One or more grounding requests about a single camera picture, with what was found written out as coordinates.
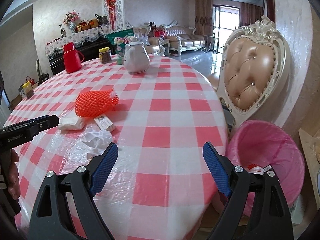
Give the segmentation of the left hand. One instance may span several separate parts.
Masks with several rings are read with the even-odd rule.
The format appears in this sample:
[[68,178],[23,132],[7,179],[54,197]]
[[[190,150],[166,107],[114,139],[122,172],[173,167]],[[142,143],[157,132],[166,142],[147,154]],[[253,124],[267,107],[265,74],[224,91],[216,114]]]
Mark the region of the left hand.
[[7,191],[14,200],[18,200],[21,195],[20,183],[18,179],[18,168],[16,163],[19,162],[19,156],[15,150],[10,149],[6,152],[5,159],[2,159],[5,168],[5,177],[7,180]]

